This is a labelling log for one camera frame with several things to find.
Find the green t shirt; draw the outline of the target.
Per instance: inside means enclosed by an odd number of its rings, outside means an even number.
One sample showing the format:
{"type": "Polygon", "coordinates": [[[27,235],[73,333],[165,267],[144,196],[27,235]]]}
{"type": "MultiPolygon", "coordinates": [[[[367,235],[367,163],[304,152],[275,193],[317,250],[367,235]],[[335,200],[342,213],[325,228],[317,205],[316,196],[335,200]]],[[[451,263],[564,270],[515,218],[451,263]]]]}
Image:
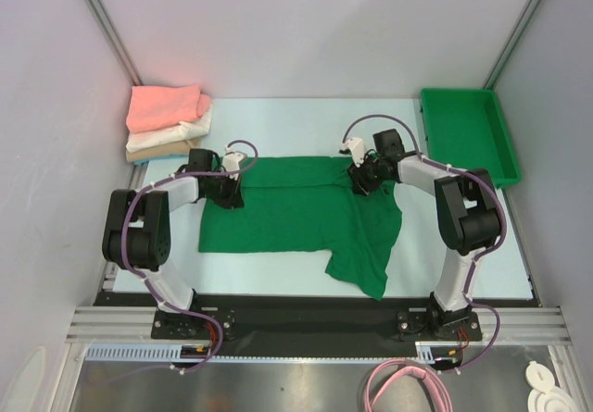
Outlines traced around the green t shirt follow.
{"type": "Polygon", "coordinates": [[[244,205],[207,201],[200,225],[202,253],[327,250],[326,273],[375,300],[385,294],[386,269],[402,226],[392,181],[368,196],[354,194],[350,159],[263,157],[244,174],[244,205]]]}

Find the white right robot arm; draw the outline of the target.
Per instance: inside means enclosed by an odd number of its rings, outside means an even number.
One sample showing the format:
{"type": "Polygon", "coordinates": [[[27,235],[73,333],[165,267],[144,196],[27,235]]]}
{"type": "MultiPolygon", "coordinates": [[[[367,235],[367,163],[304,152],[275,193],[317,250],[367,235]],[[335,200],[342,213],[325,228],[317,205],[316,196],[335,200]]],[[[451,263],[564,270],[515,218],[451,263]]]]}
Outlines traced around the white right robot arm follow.
{"type": "Polygon", "coordinates": [[[347,174],[356,194],[368,196],[386,181],[435,198],[437,226],[447,247],[440,279],[430,293],[421,331],[448,339],[470,322],[473,279],[482,257],[506,234],[506,221],[485,169],[455,169],[405,150],[396,130],[374,134],[372,153],[358,137],[346,137],[340,152],[352,158],[347,174]]]}

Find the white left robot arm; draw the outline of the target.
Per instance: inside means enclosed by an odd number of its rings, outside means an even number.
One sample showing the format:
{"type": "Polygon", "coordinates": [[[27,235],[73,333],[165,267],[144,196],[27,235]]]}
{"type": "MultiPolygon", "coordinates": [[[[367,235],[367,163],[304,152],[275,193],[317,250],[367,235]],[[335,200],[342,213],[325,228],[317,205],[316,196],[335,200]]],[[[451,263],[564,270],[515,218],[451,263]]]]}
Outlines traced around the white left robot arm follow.
{"type": "Polygon", "coordinates": [[[131,272],[157,303],[173,328],[192,338],[208,327],[221,332],[217,320],[195,307],[196,291],[171,263],[170,214],[201,199],[226,209],[244,206],[241,177],[247,155],[226,148],[219,156],[193,149],[188,162],[168,177],[140,190],[115,190],[107,210],[102,240],[106,261],[131,272]]]}

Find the tan folded t shirt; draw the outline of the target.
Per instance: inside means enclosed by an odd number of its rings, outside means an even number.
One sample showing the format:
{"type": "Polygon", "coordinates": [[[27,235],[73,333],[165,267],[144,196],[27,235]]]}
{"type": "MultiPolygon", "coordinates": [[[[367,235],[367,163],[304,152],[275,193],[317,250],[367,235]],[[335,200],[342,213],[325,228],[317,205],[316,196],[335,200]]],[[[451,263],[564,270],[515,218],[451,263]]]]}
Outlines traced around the tan folded t shirt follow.
{"type": "Polygon", "coordinates": [[[129,163],[144,163],[150,160],[167,158],[170,156],[187,156],[193,148],[198,148],[201,144],[200,138],[194,138],[185,141],[179,141],[171,144],[149,147],[133,153],[126,153],[126,160],[129,163]]]}

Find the white folded t shirt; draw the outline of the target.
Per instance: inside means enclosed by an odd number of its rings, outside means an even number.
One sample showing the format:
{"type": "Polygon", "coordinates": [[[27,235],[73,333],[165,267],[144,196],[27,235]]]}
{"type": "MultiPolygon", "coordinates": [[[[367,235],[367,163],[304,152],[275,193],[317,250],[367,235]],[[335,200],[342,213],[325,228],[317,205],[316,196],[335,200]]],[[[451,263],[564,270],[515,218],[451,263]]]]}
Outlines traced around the white folded t shirt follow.
{"type": "Polygon", "coordinates": [[[180,122],[165,129],[130,134],[126,150],[129,153],[135,153],[147,148],[205,136],[210,131],[212,112],[213,106],[195,122],[180,122]]]}

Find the green plastic tray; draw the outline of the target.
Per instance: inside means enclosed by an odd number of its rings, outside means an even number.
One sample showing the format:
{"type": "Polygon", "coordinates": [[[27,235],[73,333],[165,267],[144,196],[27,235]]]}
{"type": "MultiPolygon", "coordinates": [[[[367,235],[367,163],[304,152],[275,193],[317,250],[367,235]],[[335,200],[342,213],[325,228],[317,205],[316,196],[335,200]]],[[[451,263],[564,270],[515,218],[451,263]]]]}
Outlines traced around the green plastic tray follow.
{"type": "Polygon", "coordinates": [[[430,158],[456,168],[487,169],[501,189],[521,181],[511,135],[494,92],[424,88],[420,97],[430,158]]]}

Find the pink folded t shirt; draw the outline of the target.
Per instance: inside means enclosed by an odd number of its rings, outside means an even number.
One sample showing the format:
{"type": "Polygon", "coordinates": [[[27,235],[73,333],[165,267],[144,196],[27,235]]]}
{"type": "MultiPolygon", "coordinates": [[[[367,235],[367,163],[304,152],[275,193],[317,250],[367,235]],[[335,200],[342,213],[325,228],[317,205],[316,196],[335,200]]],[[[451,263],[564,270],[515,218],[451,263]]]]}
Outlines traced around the pink folded t shirt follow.
{"type": "Polygon", "coordinates": [[[126,126],[130,133],[136,134],[195,122],[211,105],[212,98],[199,85],[133,86],[126,126]]]}

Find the white plastic disc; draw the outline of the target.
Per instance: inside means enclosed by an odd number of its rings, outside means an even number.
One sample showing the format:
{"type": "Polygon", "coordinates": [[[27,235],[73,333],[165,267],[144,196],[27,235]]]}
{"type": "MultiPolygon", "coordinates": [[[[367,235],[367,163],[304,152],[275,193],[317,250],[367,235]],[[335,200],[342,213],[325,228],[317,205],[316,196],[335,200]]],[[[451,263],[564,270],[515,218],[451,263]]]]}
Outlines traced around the white plastic disc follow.
{"type": "Polygon", "coordinates": [[[529,362],[524,376],[532,389],[542,393],[548,393],[556,386],[555,376],[552,371],[536,361],[529,362]]]}

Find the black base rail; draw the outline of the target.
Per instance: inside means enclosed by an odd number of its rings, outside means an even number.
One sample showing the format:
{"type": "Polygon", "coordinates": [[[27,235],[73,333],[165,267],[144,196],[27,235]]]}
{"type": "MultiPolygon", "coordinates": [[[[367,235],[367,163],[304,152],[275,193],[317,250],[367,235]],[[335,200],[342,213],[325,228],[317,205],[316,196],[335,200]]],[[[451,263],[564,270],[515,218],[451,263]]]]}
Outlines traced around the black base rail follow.
{"type": "Polygon", "coordinates": [[[201,295],[197,310],[217,320],[221,332],[194,327],[187,319],[166,319],[147,293],[100,293],[95,306],[152,306],[157,310],[151,339],[157,341],[214,340],[239,355],[259,350],[265,355],[289,351],[322,356],[371,356],[394,351],[404,343],[448,342],[451,346],[478,343],[482,338],[476,314],[458,333],[437,339],[421,331],[428,300],[201,295]]]}

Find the aluminium extrusion rail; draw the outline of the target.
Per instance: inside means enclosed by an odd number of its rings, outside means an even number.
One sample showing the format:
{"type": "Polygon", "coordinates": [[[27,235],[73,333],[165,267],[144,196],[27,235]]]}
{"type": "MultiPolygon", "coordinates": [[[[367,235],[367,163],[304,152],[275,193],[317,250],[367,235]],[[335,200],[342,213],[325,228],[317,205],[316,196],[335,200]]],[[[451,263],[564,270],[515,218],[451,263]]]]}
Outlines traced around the aluminium extrusion rail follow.
{"type": "MultiPolygon", "coordinates": [[[[157,310],[152,306],[81,306],[69,325],[68,343],[147,343],[157,310]]],[[[569,345],[557,307],[503,307],[498,310],[499,345],[569,345]]]]}

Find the right aluminium frame post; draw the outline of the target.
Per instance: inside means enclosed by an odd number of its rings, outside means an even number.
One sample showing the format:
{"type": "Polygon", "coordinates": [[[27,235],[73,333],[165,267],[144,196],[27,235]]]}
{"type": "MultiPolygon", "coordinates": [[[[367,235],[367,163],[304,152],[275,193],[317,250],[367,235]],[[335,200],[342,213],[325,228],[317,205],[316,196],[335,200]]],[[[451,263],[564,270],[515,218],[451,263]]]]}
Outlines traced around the right aluminium frame post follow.
{"type": "Polygon", "coordinates": [[[514,51],[518,48],[521,40],[527,32],[532,20],[544,0],[526,0],[525,5],[516,20],[509,37],[502,47],[492,69],[486,76],[482,86],[483,89],[494,90],[502,76],[505,68],[511,61],[514,51]]]}

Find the aluminium frame post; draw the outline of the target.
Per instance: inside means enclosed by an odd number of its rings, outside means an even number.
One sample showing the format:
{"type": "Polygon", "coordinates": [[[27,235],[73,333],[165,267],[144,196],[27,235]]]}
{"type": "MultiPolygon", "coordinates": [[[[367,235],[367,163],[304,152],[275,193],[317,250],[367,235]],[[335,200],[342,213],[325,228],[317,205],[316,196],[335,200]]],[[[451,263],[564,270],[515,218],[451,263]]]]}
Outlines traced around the aluminium frame post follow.
{"type": "Polygon", "coordinates": [[[133,86],[142,85],[140,74],[134,65],[132,57],[120,38],[120,34],[110,17],[103,0],[83,0],[99,30],[105,37],[109,48],[119,62],[125,76],[133,86]]]}
{"type": "Polygon", "coordinates": [[[527,32],[532,20],[544,0],[526,0],[525,5],[516,20],[509,37],[502,47],[492,69],[486,76],[482,86],[483,89],[494,90],[502,76],[505,68],[511,61],[514,51],[518,48],[521,40],[527,32]]]}

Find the left aluminium frame post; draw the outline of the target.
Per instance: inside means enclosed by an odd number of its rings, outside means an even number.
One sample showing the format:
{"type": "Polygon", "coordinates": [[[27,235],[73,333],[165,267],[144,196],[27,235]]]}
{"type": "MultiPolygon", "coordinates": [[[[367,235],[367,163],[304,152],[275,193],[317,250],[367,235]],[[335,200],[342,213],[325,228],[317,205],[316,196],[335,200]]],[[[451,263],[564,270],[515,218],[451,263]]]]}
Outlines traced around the left aluminium frame post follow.
{"type": "Polygon", "coordinates": [[[119,62],[125,76],[133,86],[142,85],[140,74],[134,65],[132,57],[120,38],[120,34],[110,17],[103,0],[83,0],[99,30],[105,37],[109,48],[119,62]]]}

